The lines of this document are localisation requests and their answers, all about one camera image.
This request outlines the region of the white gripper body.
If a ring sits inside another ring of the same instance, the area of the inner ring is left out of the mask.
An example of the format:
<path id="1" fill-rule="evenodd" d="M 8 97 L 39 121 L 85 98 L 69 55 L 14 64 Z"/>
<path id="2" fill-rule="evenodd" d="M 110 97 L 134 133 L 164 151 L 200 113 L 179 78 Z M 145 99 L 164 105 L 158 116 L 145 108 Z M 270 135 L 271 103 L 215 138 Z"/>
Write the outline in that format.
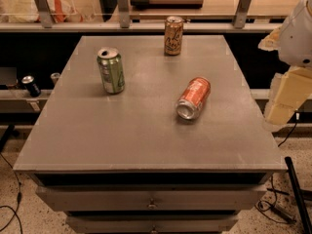
<path id="1" fill-rule="evenodd" d="M 288 65 L 312 67 L 312 0 L 300 0 L 284 20 L 278 55 Z"/>

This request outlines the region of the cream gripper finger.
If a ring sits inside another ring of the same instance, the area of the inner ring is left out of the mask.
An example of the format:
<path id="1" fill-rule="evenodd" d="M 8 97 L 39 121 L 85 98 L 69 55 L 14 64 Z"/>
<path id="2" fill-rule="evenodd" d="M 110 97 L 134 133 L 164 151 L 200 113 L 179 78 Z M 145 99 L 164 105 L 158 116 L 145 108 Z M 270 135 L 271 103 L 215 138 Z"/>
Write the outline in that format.
<path id="1" fill-rule="evenodd" d="M 284 74 L 276 73 L 264 109 L 265 121 L 272 125 L 287 124 L 311 94 L 311 68 L 291 66 Z"/>
<path id="2" fill-rule="evenodd" d="M 258 47 L 263 51 L 275 51 L 279 48 L 280 27 L 272 30 L 258 44 Z"/>

